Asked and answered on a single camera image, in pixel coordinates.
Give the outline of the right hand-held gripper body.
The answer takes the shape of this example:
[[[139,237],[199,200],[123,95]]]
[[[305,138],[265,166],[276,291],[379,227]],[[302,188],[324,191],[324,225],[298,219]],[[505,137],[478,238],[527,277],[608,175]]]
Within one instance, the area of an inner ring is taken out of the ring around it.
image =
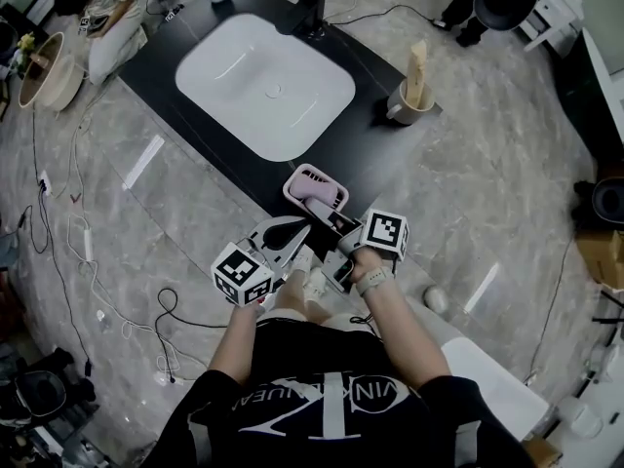
[[[396,264],[403,261],[409,239],[407,219],[398,214],[371,209],[364,222],[338,212],[329,216],[331,229],[338,234],[336,248],[328,251],[322,272],[338,292],[349,292],[354,269],[354,252],[362,247],[377,250],[382,259]]]

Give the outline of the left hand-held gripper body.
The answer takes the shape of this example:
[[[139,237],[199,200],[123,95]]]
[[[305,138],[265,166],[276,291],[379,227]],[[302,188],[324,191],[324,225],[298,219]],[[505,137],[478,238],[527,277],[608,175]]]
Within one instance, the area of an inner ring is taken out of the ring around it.
[[[245,237],[227,244],[212,263],[211,274],[214,286],[230,303],[248,306],[280,287],[288,262],[271,263],[265,257],[265,242]]]

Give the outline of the person's right hand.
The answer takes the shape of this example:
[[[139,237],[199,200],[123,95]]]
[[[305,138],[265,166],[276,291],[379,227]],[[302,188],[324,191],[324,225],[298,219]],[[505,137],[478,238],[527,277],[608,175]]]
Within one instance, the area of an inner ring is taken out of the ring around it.
[[[352,283],[359,283],[362,278],[372,278],[378,284],[385,280],[383,260],[374,249],[369,247],[357,249],[353,252],[353,262]]]

